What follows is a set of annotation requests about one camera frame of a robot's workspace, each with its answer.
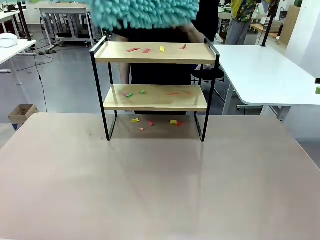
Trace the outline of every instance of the person's arm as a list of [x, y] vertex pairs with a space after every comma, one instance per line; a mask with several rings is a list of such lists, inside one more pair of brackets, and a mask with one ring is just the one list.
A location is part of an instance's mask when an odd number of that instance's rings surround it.
[[180, 29], [186, 33], [191, 43], [203, 44], [205, 42], [205, 35], [199, 32], [192, 23], [184, 25]]
[[[115, 42], [128, 42], [128, 38], [114, 34], [114, 40]], [[120, 78], [122, 84], [129, 84], [129, 78], [130, 78], [130, 63], [119, 63], [119, 71], [120, 71]]]

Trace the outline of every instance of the person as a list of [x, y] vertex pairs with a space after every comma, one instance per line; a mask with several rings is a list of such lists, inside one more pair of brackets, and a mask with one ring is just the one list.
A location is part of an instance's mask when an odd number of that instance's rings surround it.
[[226, 35], [226, 45], [243, 45], [251, 24], [252, 15], [257, 4], [263, 2], [263, 7], [270, 0], [231, 0], [231, 20]]
[[[171, 28], [115, 29], [115, 41], [151, 43], [203, 43], [213, 41], [218, 30], [219, 0], [200, 0], [196, 20]], [[122, 84], [191, 85], [189, 64], [119, 63]]]

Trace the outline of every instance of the gray floor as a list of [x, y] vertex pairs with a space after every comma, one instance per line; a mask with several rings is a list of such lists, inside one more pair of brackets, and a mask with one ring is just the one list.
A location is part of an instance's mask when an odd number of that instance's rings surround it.
[[[37, 40], [36, 47], [45, 46], [45, 36], [40, 27], [30, 27], [33, 39]], [[51, 113], [91, 113], [101, 114], [94, 73], [92, 69], [89, 48], [79, 45], [68, 45], [67, 47], [56, 47], [56, 54], [49, 57], [54, 62], [38, 66], [42, 78], [47, 109]], [[51, 59], [46, 56], [37, 55], [36, 63], [47, 63]], [[15, 56], [13, 58], [17, 70], [35, 65], [33, 56]], [[8, 69], [6, 63], [0, 65], [0, 69]], [[101, 91], [103, 97], [107, 95], [110, 88], [108, 67], [106, 64], [98, 64]], [[112, 65], [113, 80], [120, 84], [118, 66]], [[18, 105], [25, 103], [36, 104], [40, 112], [45, 112], [45, 102], [37, 69], [35, 67], [22, 70], [18, 75], [23, 83], [16, 86], [12, 74], [0, 74], [0, 124], [10, 123], [9, 113]], [[216, 90], [225, 98], [229, 86], [228, 79], [225, 82], [217, 82]], [[210, 83], [203, 83], [202, 89], [208, 99]], [[259, 115], [260, 110], [244, 109], [236, 110], [236, 105], [241, 104], [237, 96], [232, 97], [230, 115]], [[224, 102], [214, 93], [211, 105], [211, 115], [221, 115]], [[303, 142], [303, 148], [320, 166], [319, 142]]]

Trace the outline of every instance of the paper scrap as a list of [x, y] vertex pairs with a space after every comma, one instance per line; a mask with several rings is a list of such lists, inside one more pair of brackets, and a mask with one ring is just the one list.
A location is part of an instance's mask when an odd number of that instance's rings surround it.
[[132, 119], [131, 122], [132, 123], [138, 123], [138, 122], [140, 122], [140, 120], [139, 120], [139, 118], [135, 118], [135, 119]]
[[167, 95], [179, 95], [180, 93], [179, 92], [169, 92], [167, 93]]
[[181, 92], [183, 92], [184, 94], [192, 95], [192, 93], [189, 91], [181, 91]]
[[126, 97], [127, 98], [131, 98], [134, 94], [133, 93], [130, 93], [129, 95], [127, 95]]
[[127, 50], [126, 52], [133, 52], [133, 51], [136, 51], [136, 50], [140, 50], [140, 48], [135, 47], [135, 48]]
[[180, 47], [180, 50], [184, 50], [187, 47], [187, 44], [185, 44], [184, 46]]

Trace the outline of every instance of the shelf board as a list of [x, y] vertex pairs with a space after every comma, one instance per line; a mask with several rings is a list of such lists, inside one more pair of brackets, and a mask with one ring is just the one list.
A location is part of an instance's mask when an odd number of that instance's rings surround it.
[[102, 63], [158, 63], [158, 64], [215, 64], [216, 55], [204, 43], [168, 42], [119, 42], [107, 41], [95, 54], [96, 62]]
[[[125, 93], [134, 95], [126, 97]], [[113, 84], [103, 106], [118, 111], [205, 112], [208, 105], [200, 86]]]

